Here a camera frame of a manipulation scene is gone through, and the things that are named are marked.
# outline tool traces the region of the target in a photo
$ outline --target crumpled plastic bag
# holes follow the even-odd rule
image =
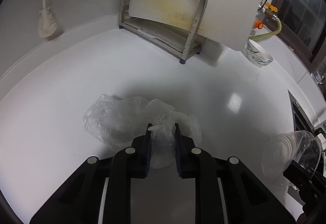
[[[193,139],[196,146],[202,141],[197,118],[175,112],[174,107],[159,99],[148,101],[143,97],[118,100],[107,94],[84,115],[84,128],[106,143],[114,152],[131,146],[134,138],[146,133],[148,123],[152,138],[151,167],[169,166],[175,159],[175,123],[184,136]]]

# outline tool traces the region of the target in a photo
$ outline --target white bowl with blue pattern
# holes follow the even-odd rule
[[[247,59],[259,68],[266,66],[273,61],[273,57],[264,50],[261,45],[251,39],[247,42],[246,53]]]

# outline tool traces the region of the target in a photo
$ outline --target clear plastic cup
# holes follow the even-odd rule
[[[261,168],[272,184],[289,186],[292,184],[283,176],[283,172],[292,160],[312,177],[317,169],[321,153],[321,141],[310,132],[295,131],[280,134],[266,145],[261,159]]]

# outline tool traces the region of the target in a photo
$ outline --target flexible hose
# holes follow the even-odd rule
[[[251,39],[251,40],[257,40],[257,39],[262,39],[262,38],[266,38],[266,37],[277,35],[282,30],[282,23],[281,23],[281,20],[279,18],[277,18],[276,22],[278,23],[278,28],[275,31],[269,32],[269,33],[266,33],[266,34],[261,34],[261,35],[256,35],[256,36],[250,36],[249,39]]]

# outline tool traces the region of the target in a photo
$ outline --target stainless steel rack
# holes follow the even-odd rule
[[[120,0],[119,28],[126,28],[150,40],[180,58],[181,64],[185,64],[188,58],[200,53],[206,39],[197,35],[206,5],[207,0],[199,0],[190,31],[187,31],[167,24],[131,17],[125,0]]]

